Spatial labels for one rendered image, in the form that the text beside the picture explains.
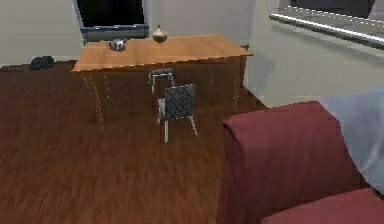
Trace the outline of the grey patterned chair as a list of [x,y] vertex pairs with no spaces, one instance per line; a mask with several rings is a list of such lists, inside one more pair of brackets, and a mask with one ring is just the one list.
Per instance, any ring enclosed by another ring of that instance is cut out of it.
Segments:
[[155,80],[157,77],[167,77],[171,81],[171,85],[175,86],[172,68],[155,69],[148,74],[148,82],[152,84],[151,92],[155,90]]
[[198,135],[194,120],[194,96],[195,85],[188,84],[166,88],[164,97],[157,100],[157,123],[160,123],[161,120],[164,120],[165,143],[167,143],[169,140],[168,122],[171,120],[188,118],[194,134]]

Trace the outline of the brown and white vase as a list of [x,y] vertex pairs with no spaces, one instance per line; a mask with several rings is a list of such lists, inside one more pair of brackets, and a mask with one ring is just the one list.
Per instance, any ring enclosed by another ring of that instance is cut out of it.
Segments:
[[157,43],[163,43],[167,40],[168,34],[161,28],[160,25],[157,26],[156,31],[152,34],[152,38]]

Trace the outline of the pale blue cushion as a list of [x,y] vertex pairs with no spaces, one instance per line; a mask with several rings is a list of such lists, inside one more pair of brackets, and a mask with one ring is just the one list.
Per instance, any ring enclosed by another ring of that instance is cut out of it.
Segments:
[[364,180],[384,197],[384,86],[319,103],[340,123],[349,155]]

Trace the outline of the silver round bowl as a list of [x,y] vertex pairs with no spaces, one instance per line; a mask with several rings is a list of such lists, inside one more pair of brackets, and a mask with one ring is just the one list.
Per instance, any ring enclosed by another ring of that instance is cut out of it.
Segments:
[[126,49],[125,39],[114,39],[109,41],[108,44],[112,51],[124,51]]

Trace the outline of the window with white frame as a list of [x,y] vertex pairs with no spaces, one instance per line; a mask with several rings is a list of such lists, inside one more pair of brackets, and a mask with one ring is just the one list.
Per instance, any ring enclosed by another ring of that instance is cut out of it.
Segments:
[[384,51],[384,0],[280,0],[269,18]]

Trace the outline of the dark red sofa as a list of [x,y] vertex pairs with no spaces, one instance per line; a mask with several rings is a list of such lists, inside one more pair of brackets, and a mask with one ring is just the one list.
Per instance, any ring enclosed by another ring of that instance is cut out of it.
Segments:
[[316,101],[231,116],[216,224],[384,224],[339,122]]

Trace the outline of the black bag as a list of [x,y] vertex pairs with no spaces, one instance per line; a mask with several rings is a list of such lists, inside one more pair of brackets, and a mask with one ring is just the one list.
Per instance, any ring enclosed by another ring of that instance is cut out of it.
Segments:
[[41,70],[52,68],[55,61],[51,56],[35,57],[30,64],[31,70]]

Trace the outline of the black television set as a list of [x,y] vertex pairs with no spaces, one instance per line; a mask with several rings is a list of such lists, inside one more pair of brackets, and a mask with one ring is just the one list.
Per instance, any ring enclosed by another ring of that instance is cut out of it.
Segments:
[[72,0],[83,44],[149,36],[146,0]]

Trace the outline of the brown wooden table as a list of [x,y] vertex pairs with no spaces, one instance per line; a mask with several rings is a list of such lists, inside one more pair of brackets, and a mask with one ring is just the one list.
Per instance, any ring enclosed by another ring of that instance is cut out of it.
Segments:
[[107,41],[89,42],[81,51],[72,72],[80,73],[90,88],[90,94],[94,96],[98,129],[103,132],[102,104],[93,81],[94,77],[137,70],[150,71],[179,64],[229,62],[233,66],[232,111],[236,114],[240,92],[241,59],[248,56],[252,56],[252,53],[219,34],[173,36],[162,43],[157,43],[153,38],[131,39],[126,42],[126,49],[121,52],[111,50]]

